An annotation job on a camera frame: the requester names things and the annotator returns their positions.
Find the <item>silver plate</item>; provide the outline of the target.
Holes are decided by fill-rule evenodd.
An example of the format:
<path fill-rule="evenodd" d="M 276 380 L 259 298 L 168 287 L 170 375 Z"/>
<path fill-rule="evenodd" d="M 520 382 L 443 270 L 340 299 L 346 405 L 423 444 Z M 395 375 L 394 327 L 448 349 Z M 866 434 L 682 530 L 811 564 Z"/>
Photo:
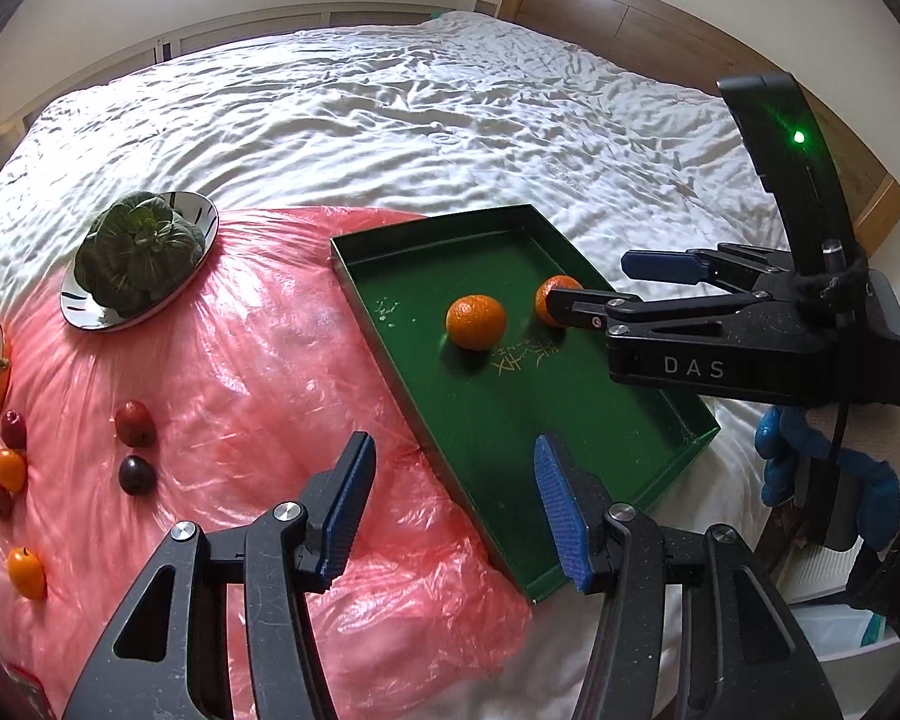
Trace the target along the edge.
<path fill-rule="evenodd" d="M 196 192 L 136 190 L 95 216 L 59 293 L 64 320 L 84 332 L 130 327 L 159 312 L 198 275 L 219 211 Z"/>

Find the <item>small red plum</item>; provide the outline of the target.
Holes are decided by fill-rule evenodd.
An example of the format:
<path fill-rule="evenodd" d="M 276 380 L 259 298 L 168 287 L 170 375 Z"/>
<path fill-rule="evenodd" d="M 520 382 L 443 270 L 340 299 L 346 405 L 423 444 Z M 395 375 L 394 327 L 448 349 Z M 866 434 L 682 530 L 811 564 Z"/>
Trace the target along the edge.
<path fill-rule="evenodd" d="M 27 450 L 27 422 L 22 413 L 7 410 L 0 422 L 2 444 L 14 452 Z"/>

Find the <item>dark purple plum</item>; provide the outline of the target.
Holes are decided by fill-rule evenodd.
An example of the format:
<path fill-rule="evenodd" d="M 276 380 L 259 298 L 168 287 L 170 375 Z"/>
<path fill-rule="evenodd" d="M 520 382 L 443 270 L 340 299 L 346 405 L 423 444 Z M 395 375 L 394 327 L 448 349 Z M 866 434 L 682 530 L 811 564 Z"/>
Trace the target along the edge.
<path fill-rule="evenodd" d="M 139 455 L 126 455 L 119 462 L 118 484 L 123 493 L 131 497 L 151 494 L 157 484 L 154 467 Z"/>

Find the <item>green leafy vegetable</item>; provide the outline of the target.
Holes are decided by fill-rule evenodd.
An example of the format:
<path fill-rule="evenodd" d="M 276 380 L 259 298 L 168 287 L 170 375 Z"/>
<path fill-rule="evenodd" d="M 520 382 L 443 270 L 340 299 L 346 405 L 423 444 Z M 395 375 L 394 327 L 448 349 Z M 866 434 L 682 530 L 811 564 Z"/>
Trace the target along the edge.
<path fill-rule="evenodd" d="M 132 317 L 172 294 L 205 252 L 205 234 L 167 200 L 131 192 L 95 218 L 74 277 L 98 305 Z"/>

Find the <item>pink plastic sheet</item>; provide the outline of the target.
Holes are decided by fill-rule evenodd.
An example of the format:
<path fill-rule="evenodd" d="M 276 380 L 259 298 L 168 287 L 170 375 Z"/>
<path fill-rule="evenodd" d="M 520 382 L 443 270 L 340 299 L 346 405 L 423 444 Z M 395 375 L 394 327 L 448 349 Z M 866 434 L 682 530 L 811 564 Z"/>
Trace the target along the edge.
<path fill-rule="evenodd" d="M 231 211 L 167 309 L 103 335 L 64 321 L 63 266 L 45 244 L 6 239 L 7 403 L 27 422 L 29 481 L 0 520 L 0 656 L 40 679 L 55 709 L 174 523 L 255 520 L 359 429 L 377 444 L 374 489 L 346 572 L 310 603 L 340 714 L 398 717 L 520 650 L 530 608 L 430 470 L 329 265 L 334 236 L 390 221 L 356 208 Z M 151 447 L 116 437 L 126 400 L 151 411 Z M 119 487 L 131 454 L 157 473 L 147 496 Z M 43 600 L 9 582 L 20 546 L 43 562 Z"/>

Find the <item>orange mandarin with stem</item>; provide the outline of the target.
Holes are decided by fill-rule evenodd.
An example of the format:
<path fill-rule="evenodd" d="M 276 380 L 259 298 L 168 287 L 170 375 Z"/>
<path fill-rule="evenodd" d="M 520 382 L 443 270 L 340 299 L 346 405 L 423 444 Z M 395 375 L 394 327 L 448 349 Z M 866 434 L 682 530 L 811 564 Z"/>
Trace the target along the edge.
<path fill-rule="evenodd" d="M 487 294 L 468 294 L 455 299 L 445 314 L 445 332 L 458 348 L 489 351 L 507 330 L 504 305 Z"/>

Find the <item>wooden headboard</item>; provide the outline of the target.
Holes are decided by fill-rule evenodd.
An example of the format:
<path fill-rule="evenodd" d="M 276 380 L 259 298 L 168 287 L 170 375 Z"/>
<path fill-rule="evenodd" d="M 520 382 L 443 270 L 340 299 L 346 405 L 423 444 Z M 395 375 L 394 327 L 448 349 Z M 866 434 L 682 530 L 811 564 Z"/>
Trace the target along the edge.
<path fill-rule="evenodd" d="M 662 0 L 502 0 L 497 16 L 577 44 L 657 82 L 717 93 L 720 78 L 774 71 L 763 54 Z M 855 236 L 875 255 L 900 222 L 900 185 L 820 98 L 811 110 L 831 151 Z"/>

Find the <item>black tracker mount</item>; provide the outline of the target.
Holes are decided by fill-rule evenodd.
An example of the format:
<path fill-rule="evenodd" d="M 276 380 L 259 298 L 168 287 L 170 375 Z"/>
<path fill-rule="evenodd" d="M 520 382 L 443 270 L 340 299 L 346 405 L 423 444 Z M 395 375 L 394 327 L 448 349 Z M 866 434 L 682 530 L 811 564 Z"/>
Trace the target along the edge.
<path fill-rule="evenodd" d="M 730 76 L 717 89 L 777 203 L 795 270 L 816 277 L 852 268 L 860 250 L 844 191 L 797 80 L 788 73 Z"/>

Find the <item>green rectangular tray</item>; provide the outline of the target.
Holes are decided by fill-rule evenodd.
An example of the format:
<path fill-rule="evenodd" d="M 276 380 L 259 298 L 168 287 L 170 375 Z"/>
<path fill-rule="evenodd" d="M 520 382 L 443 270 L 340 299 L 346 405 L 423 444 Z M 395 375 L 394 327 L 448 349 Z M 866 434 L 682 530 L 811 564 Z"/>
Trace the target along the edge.
<path fill-rule="evenodd" d="M 539 434 L 556 434 L 580 468 L 639 509 L 717 436 L 696 395 L 614 383 L 601 333 L 538 320 L 533 299 L 546 278 L 608 283 L 530 205 L 349 232 L 333 238 L 331 257 L 434 473 L 530 601 L 566 582 L 536 489 Z M 507 312 L 489 351 L 458 348 L 445 332 L 448 307 L 468 294 L 487 294 Z"/>

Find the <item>white bed duvet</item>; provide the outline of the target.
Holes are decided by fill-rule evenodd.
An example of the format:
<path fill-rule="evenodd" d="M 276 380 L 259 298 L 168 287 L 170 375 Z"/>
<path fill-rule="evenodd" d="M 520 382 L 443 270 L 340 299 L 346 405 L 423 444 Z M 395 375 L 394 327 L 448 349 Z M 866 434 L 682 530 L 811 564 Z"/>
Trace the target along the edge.
<path fill-rule="evenodd" d="M 473 13 L 255 39 L 58 99 L 1 171 L 0 254 L 22 234 L 64 270 L 140 188 L 208 195 L 222 221 L 529 203 L 611 281 L 629 249 L 784 240 L 722 101 Z M 567 717 L 600 603 L 562 590 L 528 608 L 502 670 L 398 717 Z"/>

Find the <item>small orange mandarin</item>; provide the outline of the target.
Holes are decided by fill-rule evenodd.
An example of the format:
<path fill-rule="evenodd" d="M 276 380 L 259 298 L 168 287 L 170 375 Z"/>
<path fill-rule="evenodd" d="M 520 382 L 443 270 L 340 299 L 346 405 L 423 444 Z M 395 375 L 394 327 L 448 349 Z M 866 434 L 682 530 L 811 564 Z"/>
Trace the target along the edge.
<path fill-rule="evenodd" d="M 0 484 L 13 496 L 22 493 L 27 486 L 29 466 L 27 458 L 19 450 L 2 447 L 0 449 Z"/>

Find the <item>blue gloved hand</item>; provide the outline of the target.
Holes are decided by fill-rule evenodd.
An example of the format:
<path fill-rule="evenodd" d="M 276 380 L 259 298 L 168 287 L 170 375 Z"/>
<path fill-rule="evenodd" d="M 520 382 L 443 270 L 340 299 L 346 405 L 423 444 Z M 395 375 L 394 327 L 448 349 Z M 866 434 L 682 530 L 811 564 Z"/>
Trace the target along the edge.
<path fill-rule="evenodd" d="M 898 534 L 900 408 L 771 406 L 759 419 L 754 449 L 764 460 L 767 507 L 801 497 L 875 551 Z"/>

